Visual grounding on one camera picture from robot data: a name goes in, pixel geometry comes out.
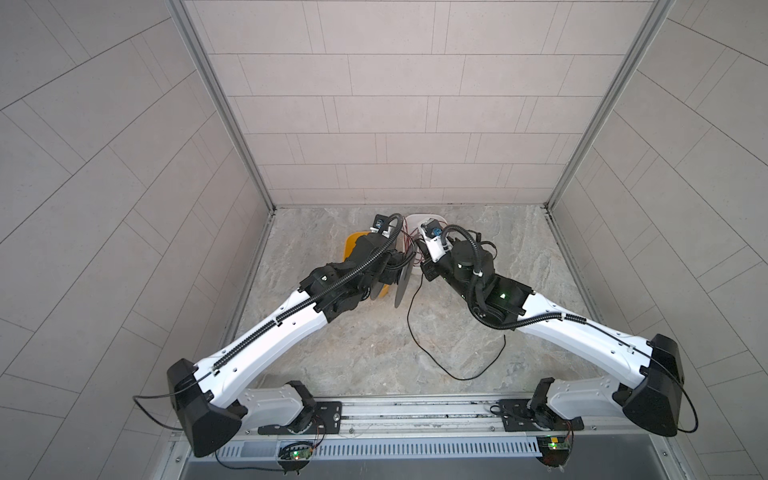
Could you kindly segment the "grey perforated cable spool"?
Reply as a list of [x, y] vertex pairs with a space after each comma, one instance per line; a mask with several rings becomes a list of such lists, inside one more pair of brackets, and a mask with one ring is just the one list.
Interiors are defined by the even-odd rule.
[[392, 284], [376, 282], [371, 289], [370, 299], [377, 300], [383, 298], [390, 290], [392, 290], [394, 292], [394, 308], [397, 309], [402, 304], [405, 297], [412, 270], [413, 263], [409, 262], [405, 267], [399, 270], [399, 273]]

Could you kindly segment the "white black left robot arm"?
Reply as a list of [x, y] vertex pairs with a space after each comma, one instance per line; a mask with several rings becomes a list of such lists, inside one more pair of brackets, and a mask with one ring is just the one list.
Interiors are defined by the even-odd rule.
[[396, 282], [407, 262], [396, 248], [403, 223], [399, 213], [377, 216], [347, 260], [312, 270], [255, 327], [208, 357], [180, 359], [168, 368], [171, 406], [196, 457], [215, 453], [244, 426], [303, 432], [312, 424], [316, 402], [301, 382], [290, 381], [251, 400], [246, 390], [302, 339], [371, 298], [378, 285]]

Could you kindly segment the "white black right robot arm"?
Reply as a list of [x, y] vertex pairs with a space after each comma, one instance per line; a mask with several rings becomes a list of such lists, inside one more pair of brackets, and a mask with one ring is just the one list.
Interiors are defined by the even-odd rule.
[[471, 240], [418, 241], [428, 280], [443, 278], [482, 325], [547, 340], [603, 370], [600, 377], [542, 379], [526, 409], [544, 429], [588, 417], [624, 417], [647, 432], [681, 433], [680, 408], [688, 394], [678, 345], [609, 329], [494, 271], [493, 255]]

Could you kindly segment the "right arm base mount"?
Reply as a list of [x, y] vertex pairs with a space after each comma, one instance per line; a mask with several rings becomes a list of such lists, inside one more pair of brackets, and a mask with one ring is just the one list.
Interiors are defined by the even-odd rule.
[[532, 409], [528, 399], [502, 399], [492, 404], [489, 411], [501, 419], [505, 432], [568, 432], [584, 429], [581, 417], [563, 419], [546, 405]]

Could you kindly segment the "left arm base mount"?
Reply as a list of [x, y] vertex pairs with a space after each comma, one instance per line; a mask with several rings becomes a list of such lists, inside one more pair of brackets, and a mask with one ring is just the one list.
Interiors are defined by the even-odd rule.
[[309, 411], [305, 408], [287, 426], [266, 425], [259, 427], [259, 435], [316, 435], [338, 434], [343, 404], [340, 401], [319, 401]]

